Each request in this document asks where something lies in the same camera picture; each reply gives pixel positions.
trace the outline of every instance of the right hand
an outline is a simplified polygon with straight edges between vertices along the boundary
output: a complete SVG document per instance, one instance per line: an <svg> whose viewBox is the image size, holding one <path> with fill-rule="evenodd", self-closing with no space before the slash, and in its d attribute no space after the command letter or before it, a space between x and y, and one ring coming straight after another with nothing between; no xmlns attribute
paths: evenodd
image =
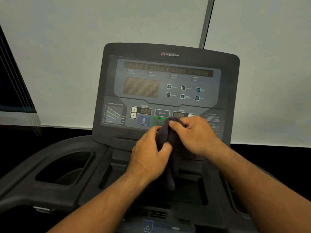
<svg viewBox="0 0 311 233"><path fill-rule="evenodd" d="M183 145L196 155L212 160L213 154L225 144L216 136L208 122L200 116L180 119L188 128L179 122L169 121L169 126L178 134Z"/></svg>

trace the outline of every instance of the control panel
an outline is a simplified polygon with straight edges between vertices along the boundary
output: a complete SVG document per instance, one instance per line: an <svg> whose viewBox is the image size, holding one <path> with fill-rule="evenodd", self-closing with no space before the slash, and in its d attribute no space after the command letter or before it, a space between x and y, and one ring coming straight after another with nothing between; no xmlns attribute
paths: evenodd
<svg viewBox="0 0 311 233"><path fill-rule="evenodd" d="M170 116L205 118L221 139L221 70L117 58L109 68L101 125L149 129Z"/></svg>

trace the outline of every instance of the treadmill console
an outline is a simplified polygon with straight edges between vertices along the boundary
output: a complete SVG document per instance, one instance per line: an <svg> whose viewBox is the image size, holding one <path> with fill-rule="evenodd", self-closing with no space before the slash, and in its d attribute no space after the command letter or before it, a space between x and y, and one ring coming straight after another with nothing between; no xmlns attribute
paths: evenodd
<svg viewBox="0 0 311 233"><path fill-rule="evenodd" d="M235 55L221 52L110 43L104 49L93 138L103 144L116 137L139 139L170 116L201 116L220 139L226 125L230 141L238 68Z"/></svg>

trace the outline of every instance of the brand logo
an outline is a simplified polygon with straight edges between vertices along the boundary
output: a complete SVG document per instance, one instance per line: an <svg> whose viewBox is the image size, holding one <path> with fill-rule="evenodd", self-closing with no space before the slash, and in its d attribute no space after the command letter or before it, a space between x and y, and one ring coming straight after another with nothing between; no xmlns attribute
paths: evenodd
<svg viewBox="0 0 311 233"><path fill-rule="evenodd" d="M179 56L179 54L176 53L167 53L167 52L162 52L161 55L167 55L167 56Z"/></svg>

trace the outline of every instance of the cup holder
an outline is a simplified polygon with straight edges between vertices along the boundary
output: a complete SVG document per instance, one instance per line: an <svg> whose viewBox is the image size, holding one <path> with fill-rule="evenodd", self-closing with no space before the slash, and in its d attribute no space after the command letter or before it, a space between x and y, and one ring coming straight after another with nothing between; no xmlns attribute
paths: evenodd
<svg viewBox="0 0 311 233"><path fill-rule="evenodd" d="M95 154L91 151L67 154L47 165L35 179L60 185L72 185L83 176L94 158Z"/></svg>

